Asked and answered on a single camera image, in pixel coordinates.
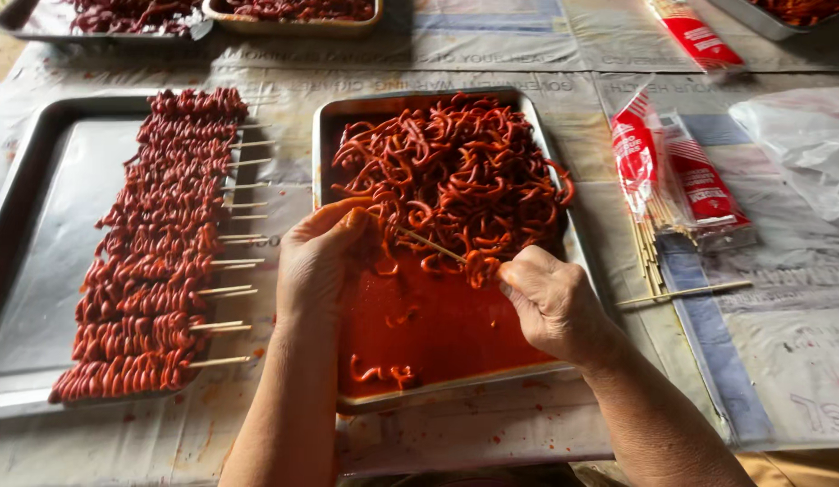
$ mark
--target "metal tray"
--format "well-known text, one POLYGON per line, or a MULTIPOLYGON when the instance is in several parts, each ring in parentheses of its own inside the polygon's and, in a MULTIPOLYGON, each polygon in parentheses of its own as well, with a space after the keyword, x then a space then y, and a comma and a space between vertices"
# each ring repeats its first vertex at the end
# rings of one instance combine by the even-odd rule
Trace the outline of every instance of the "metal tray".
POLYGON ((202 18, 191 27, 188 37, 158 34, 71 34, 74 9, 63 0, 12 0, 0 11, 0 32, 23 41, 86 45, 182 45, 211 32, 212 21, 202 18))
POLYGON ((267 22, 256 17, 225 14, 224 0, 203 0, 206 17, 237 34, 251 36, 337 37, 359 38, 368 36, 383 17, 383 0, 375 0, 374 17, 361 21, 314 19, 307 22, 267 22))
POLYGON ((814 29, 821 28, 825 23, 832 22, 839 17, 839 13, 836 13, 816 25, 790 25, 748 0, 708 0, 708 2, 725 10, 730 16, 751 28, 760 36, 772 41, 781 41, 797 34, 809 34, 814 29))
MULTIPOLYGON (((533 140, 536 142, 545 157, 553 161, 560 161, 555 148, 549 143, 543 131, 540 117, 536 113, 533 102, 522 91, 511 87, 491 87, 473 89, 454 89, 446 91, 405 91, 391 94, 381 94, 351 98, 342 101, 333 101, 317 109, 314 117, 314 182, 313 197, 314 206, 319 208, 338 200, 338 196, 328 191, 333 182, 328 178, 327 169, 331 166, 331 157, 335 153, 330 145, 336 133, 344 130, 344 125, 339 124, 335 119, 344 116, 359 119, 362 115, 378 118, 382 115, 398 116, 405 108, 411 110, 424 109, 436 104, 439 100, 451 97, 458 92, 467 94, 480 94, 497 98, 505 105, 511 105, 517 111, 525 115, 525 119, 533 125, 533 140)), ((563 234, 563 256, 558 256, 567 262, 574 262, 581 265, 587 271, 588 278, 594 292, 597 286, 591 265, 585 251, 585 244, 579 236, 577 228, 578 213, 570 207, 567 212, 568 225, 563 234)), ((526 378, 538 375, 558 372, 567 377, 578 376, 572 366, 563 361, 552 361, 538 365, 522 368, 512 368, 498 372, 490 372, 482 375, 475 375, 455 381, 438 382, 427 386, 383 393, 364 398, 349 398, 339 395, 338 412, 342 414, 363 414, 380 412, 388 409, 395 409, 414 404, 425 404, 429 401, 443 401, 460 399, 477 395, 477 391, 490 393, 495 390, 505 390, 511 387, 511 382, 523 381, 526 378)))
POLYGON ((106 214, 124 184, 122 161, 151 113, 151 89, 55 101, 35 113, 0 189, 0 418, 128 399, 47 404, 74 364, 74 307, 106 214))

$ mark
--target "right hand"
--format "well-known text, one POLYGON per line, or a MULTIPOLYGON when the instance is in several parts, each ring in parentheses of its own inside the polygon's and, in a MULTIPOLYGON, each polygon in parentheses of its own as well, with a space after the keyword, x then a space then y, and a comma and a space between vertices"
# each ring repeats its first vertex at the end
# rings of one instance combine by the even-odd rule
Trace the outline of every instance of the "right hand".
POLYGON ((531 245, 502 263, 498 275, 534 348, 580 368, 601 367, 619 349, 623 334, 603 312, 581 266, 531 245))

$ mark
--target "left hand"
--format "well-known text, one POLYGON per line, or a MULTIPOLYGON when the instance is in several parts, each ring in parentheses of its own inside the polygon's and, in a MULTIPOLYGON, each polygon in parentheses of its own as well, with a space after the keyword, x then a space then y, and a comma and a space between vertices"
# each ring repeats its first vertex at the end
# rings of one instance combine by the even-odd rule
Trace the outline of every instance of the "left hand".
POLYGON ((346 253, 371 221, 361 211, 371 198, 348 198, 326 205, 296 224, 281 240, 278 270, 278 323, 336 326, 344 286, 346 253))

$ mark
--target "red sauce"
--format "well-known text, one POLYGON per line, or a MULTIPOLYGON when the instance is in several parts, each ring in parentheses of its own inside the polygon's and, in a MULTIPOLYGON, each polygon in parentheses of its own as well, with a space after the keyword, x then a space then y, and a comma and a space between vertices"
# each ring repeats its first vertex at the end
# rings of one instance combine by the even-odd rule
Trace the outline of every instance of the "red sauce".
POLYGON ((355 381, 354 354, 360 375, 370 368, 410 366, 417 386, 554 360, 527 343, 515 308, 495 284, 474 290, 464 275, 425 273, 421 258, 410 252, 396 258, 397 276, 361 271, 345 287, 338 359, 342 394, 360 398, 399 389, 396 381, 355 381))

